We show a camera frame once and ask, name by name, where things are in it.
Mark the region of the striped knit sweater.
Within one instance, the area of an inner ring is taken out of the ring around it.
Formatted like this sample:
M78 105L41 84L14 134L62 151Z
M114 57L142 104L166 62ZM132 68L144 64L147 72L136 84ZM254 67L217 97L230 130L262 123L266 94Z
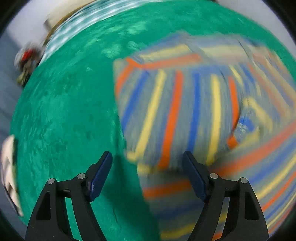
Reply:
M126 157L162 240L186 240L201 214L182 170L189 151L245 177L273 235L295 205L295 81L276 52L236 35L171 34L113 63Z

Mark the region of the white patterned folded cloth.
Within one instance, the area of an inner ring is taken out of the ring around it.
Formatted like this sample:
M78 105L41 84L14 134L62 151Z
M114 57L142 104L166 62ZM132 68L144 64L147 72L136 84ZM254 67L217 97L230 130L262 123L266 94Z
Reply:
M8 136L1 148L1 183L13 210L23 217L18 187L16 184L16 139Z

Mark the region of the green floral bedspread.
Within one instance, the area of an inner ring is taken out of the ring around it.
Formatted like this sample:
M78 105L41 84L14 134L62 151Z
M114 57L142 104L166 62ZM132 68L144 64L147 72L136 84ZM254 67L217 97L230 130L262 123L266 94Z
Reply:
M177 32L236 35L276 52L295 81L295 59L268 30L211 1L152 1L84 29L37 67L16 105L16 179L28 222L49 178L84 172L105 151L113 165L92 208L108 240L162 240L126 157L113 63Z

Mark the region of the blue curtain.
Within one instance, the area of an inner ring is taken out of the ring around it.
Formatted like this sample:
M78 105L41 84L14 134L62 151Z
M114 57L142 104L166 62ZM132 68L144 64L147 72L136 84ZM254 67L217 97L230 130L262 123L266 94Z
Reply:
M16 84L19 72L14 66L15 56L19 49L19 46L8 32L4 31L1 35L1 143L9 135L11 118L22 92L22 89ZM1 211L12 227L21 237L24 237L26 225L19 219L12 208L3 186L1 186Z

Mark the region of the nightstand clutter with red item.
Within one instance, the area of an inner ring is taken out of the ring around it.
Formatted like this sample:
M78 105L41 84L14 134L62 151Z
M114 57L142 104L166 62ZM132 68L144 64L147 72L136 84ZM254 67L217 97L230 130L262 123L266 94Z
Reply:
M44 51L43 46L33 42L27 43L18 51L14 66L21 72L16 78L16 82L20 87L25 88L30 76L40 64Z

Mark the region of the cream headboard cushion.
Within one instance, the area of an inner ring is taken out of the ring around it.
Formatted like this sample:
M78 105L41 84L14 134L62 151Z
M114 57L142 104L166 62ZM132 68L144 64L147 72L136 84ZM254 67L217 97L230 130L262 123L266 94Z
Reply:
M82 7L92 3L91 0L68 0L68 1L58 1L58 5L50 10L48 13L46 20L44 22L45 28L49 31L55 25L57 25L58 22L60 22L63 19L69 18L71 15L73 15L75 12L77 12Z

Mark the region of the teal checkered blanket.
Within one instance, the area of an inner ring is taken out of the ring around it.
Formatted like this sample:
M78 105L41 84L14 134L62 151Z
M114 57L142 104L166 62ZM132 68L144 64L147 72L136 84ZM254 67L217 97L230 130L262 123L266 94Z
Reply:
M53 32L45 45L45 52L41 62L45 62L65 43L91 25L151 2L151 0L120 0L94 1L87 4Z

